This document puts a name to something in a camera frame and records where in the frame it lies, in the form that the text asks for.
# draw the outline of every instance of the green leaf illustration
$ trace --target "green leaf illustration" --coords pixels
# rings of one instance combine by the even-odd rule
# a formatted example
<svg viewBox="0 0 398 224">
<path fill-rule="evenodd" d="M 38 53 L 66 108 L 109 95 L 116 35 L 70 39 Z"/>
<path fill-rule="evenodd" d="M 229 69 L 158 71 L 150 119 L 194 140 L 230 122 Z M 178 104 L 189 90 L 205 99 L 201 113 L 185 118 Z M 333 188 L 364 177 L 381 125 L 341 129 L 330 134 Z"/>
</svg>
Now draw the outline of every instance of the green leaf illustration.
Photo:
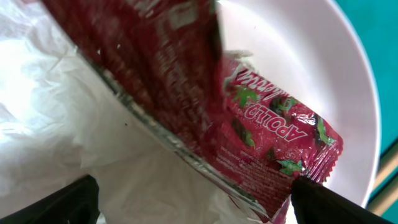
<svg viewBox="0 0 398 224">
<path fill-rule="evenodd" d="M 319 136 L 320 136 L 321 140 L 324 143 L 326 143 L 327 145 L 330 146 L 336 141 L 336 140 L 334 140 L 334 139 L 332 139 L 332 138 L 330 138 L 330 137 L 328 137 L 326 135 L 326 127 L 323 124 L 323 119 L 322 118 L 319 118 L 317 128 L 318 128 L 318 131 L 319 131 Z"/>
<path fill-rule="evenodd" d="M 286 110 L 286 113 L 288 113 L 289 110 L 292 108 L 292 106 L 293 106 L 294 104 L 296 104 L 296 103 L 297 103 L 297 100 L 295 100 L 295 99 L 292 98 L 292 97 L 289 97 L 289 98 L 287 98 L 287 99 L 285 100 L 285 103 L 284 103 L 283 106 L 282 106 L 282 105 L 279 105 L 279 109 L 280 109 L 280 110 Z"/>
<path fill-rule="evenodd" d="M 291 159 L 277 162 L 284 167 L 279 172 L 283 172 L 286 175 L 292 175 L 294 171 L 302 171 L 303 169 L 302 161 L 299 161 L 297 164 Z"/>
<path fill-rule="evenodd" d="M 246 142 L 246 144 L 249 145 L 249 146 L 256 147 L 256 145 L 255 145 L 253 139 L 251 139 L 251 136 L 252 136 L 251 132 L 250 132 L 250 131 L 247 131 L 245 142 Z"/>
<path fill-rule="evenodd" d="M 239 86 L 236 90 L 236 95 L 232 99 L 232 101 L 239 100 L 239 106 L 244 107 L 248 102 L 248 99 L 251 98 L 254 101 L 257 101 L 257 93 L 246 86 Z"/>
</svg>

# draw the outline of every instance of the plate rim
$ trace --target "plate rim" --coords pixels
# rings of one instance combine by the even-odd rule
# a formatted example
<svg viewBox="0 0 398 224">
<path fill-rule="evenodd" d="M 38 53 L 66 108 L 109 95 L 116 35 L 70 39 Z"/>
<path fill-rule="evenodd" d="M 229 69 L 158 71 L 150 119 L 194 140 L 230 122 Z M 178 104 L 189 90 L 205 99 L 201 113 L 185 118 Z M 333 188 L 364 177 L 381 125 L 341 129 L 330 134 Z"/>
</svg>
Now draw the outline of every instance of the plate rim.
<svg viewBox="0 0 398 224">
<path fill-rule="evenodd" d="M 326 3 L 328 4 L 329 7 L 331 7 L 331 9 L 335 13 L 335 15 L 343 23 L 343 25 L 345 26 L 345 28 L 348 31 L 349 36 L 354 41 L 354 44 L 358 50 L 359 56 L 361 57 L 361 60 L 364 63 L 364 67 L 366 70 L 366 77 L 368 78 L 368 82 L 371 86 L 372 101 L 374 104 L 374 110 L 375 110 L 374 112 L 376 115 L 376 117 L 375 117 L 375 119 L 376 119 L 376 142 L 375 142 L 376 150 L 374 151 L 374 156 L 373 156 L 374 159 L 373 159 L 371 180 L 368 185 L 368 188 L 366 189 L 365 197 L 363 198 L 363 201 L 361 203 L 361 206 L 365 207 L 366 204 L 368 203 L 370 195 L 373 191 L 374 181 L 376 178 L 376 172 L 377 172 L 377 168 L 379 165 L 379 156 L 380 156 L 380 147 L 381 147 L 381 109 L 380 109 L 379 92 L 377 90 L 376 78 L 374 77 L 374 73 L 372 70 L 372 66 L 371 66 L 369 57 L 366 53 L 363 43 L 362 43 L 358 33 L 356 32 L 354 26 L 352 25 L 348 16 L 344 13 L 342 8 L 340 8 L 340 6 L 338 5 L 338 3 L 335 0 L 326 0 Z"/>
</svg>

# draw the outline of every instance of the red packet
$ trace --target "red packet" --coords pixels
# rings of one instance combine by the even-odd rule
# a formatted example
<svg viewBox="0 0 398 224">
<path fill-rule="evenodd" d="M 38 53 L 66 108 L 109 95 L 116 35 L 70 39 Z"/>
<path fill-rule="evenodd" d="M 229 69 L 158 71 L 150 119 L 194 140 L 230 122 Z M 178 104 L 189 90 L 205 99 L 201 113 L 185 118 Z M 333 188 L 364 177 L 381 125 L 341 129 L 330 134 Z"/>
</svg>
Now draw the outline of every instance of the red packet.
<svg viewBox="0 0 398 224">
<path fill-rule="evenodd" d="M 42 1 L 118 100 L 251 218 L 283 223 L 293 178 L 329 175 L 343 141 L 239 61 L 220 60 L 214 1 Z"/>
</svg>

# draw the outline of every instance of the white tissue paper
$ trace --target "white tissue paper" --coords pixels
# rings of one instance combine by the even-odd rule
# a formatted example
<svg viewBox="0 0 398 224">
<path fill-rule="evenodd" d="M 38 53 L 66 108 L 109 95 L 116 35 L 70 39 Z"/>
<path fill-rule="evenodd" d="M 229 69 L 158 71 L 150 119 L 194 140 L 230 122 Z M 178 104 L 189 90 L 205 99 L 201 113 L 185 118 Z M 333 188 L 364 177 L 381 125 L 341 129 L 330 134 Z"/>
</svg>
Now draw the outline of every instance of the white tissue paper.
<svg viewBox="0 0 398 224">
<path fill-rule="evenodd" d="M 143 130 L 40 2 L 1 0 L 0 27 L 0 218 L 90 174 L 102 223 L 253 223 Z"/>
</svg>

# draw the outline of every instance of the black object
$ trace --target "black object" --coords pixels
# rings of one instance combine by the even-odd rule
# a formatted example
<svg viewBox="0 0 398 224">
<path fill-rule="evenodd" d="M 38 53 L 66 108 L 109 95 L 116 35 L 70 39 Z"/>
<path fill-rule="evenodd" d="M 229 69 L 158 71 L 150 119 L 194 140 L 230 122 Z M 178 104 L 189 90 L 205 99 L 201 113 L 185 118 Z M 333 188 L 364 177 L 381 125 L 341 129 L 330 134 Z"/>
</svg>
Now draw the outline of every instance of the black object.
<svg viewBox="0 0 398 224">
<path fill-rule="evenodd" d="M 391 224 L 306 177 L 293 181 L 292 204 L 298 224 Z"/>
<path fill-rule="evenodd" d="M 95 224 L 98 185 L 84 177 L 54 194 L 0 220 L 0 224 Z"/>
</svg>

